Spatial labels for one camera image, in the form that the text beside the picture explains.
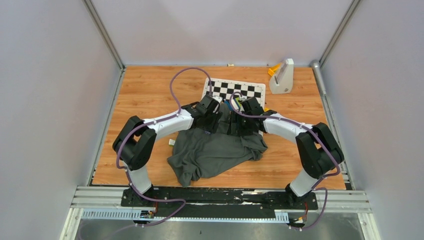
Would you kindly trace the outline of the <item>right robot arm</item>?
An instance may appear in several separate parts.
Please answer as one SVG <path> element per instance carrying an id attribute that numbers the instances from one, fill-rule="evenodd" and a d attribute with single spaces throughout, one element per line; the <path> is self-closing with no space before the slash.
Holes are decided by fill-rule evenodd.
<path id="1" fill-rule="evenodd" d="M 274 110 L 265 111 L 255 97 L 231 95 L 228 105 L 241 121 L 239 129 L 276 135 L 296 144 L 302 169 L 286 187 L 285 201 L 290 208 L 301 207 L 306 201 L 305 195 L 323 179 L 341 172 L 340 164 L 345 156 L 325 123 L 306 124 Z"/>

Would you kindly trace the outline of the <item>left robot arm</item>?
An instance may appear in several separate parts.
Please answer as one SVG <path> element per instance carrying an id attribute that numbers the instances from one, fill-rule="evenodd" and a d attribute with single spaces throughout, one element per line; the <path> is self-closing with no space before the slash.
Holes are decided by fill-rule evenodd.
<path id="1" fill-rule="evenodd" d="M 116 167 L 123 169 L 133 189 L 134 200 L 140 206 L 149 206 L 153 201 L 153 186 L 147 170 L 155 143 L 170 134 L 190 129 L 201 129 L 215 133 L 221 118 L 220 96 L 205 95 L 200 101 L 178 105 L 172 113 L 141 119 L 130 117 L 114 140 L 112 149 L 116 153 Z"/>

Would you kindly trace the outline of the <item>grey t-shirt garment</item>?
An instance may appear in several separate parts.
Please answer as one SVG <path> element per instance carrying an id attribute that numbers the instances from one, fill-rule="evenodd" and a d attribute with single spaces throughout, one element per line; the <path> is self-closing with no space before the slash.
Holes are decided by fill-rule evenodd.
<path id="1" fill-rule="evenodd" d="M 180 131 L 167 162 L 177 181 L 188 187 L 201 178 L 208 179 L 246 161 L 258 161 L 268 146 L 257 132 L 246 136 L 228 135 L 231 110 L 223 103 L 215 133 L 200 128 Z"/>

